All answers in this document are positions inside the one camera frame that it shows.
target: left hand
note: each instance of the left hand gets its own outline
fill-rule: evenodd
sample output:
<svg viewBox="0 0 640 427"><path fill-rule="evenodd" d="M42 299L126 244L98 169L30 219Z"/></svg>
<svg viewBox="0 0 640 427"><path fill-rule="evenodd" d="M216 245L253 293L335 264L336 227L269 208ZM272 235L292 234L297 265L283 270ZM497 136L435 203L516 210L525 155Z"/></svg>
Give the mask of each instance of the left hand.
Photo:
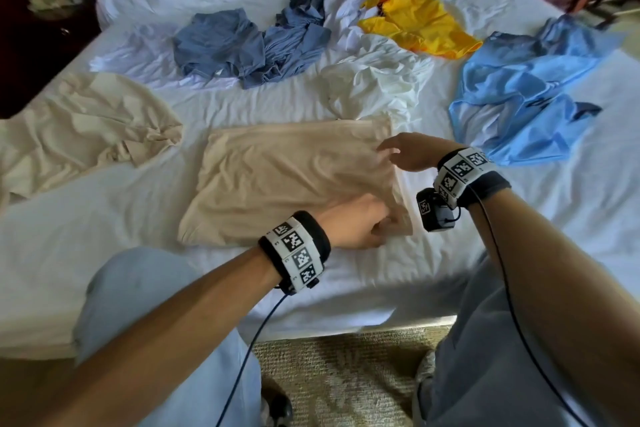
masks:
<svg viewBox="0 0 640 427"><path fill-rule="evenodd" d="M372 248L385 242L379 224L389 208L379 197L364 194L316 212L314 218L324 230L332 248Z"/></svg>

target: crumpled beige shirt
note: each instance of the crumpled beige shirt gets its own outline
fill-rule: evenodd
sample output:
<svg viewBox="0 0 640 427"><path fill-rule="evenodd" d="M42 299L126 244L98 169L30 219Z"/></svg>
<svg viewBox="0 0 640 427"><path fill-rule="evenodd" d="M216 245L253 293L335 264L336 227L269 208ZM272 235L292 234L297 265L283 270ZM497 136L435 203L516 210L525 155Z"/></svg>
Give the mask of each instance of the crumpled beige shirt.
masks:
<svg viewBox="0 0 640 427"><path fill-rule="evenodd" d="M147 88L111 73L65 77L0 120L0 212L113 162L138 166L182 139L182 124Z"/></svg>
<svg viewBox="0 0 640 427"><path fill-rule="evenodd" d="M294 212L371 192L392 210L389 234L412 224L394 166L376 152L388 119L258 125L213 131L196 197L180 221L187 245L253 245Z"/></svg>

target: carpet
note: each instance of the carpet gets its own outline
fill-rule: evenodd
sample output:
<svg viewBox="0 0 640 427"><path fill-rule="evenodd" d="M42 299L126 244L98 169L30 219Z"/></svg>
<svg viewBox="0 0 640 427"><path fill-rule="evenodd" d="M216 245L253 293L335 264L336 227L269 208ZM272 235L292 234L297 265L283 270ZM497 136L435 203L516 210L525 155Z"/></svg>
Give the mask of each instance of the carpet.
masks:
<svg viewBox="0 0 640 427"><path fill-rule="evenodd" d="M447 334L434 326L258 343L265 384L293 404L294 427L411 426L413 375Z"/></svg>

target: knee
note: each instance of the knee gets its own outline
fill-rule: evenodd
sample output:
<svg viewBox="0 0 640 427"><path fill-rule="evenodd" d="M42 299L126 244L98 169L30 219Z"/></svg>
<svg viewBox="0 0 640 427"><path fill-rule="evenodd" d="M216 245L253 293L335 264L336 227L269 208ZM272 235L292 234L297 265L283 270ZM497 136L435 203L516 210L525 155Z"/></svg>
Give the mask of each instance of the knee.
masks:
<svg viewBox="0 0 640 427"><path fill-rule="evenodd" d="M200 274L184 257L164 250L140 246L113 255L93 276L86 294L100 289L121 286L138 286L145 280L169 276L189 283Z"/></svg>

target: right hand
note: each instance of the right hand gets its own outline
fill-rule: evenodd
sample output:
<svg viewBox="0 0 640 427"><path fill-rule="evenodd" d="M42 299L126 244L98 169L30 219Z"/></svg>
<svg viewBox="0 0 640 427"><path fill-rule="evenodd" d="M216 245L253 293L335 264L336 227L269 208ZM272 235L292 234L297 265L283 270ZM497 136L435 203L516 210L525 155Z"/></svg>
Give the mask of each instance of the right hand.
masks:
<svg viewBox="0 0 640 427"><path fill-rule="evenodd" d="M404 131L384 140L378 146L378 151L398 149L400 152L389 155L389 160L403 171L419 172L436 167L449 152L465 147L453 140Z"/></svg>

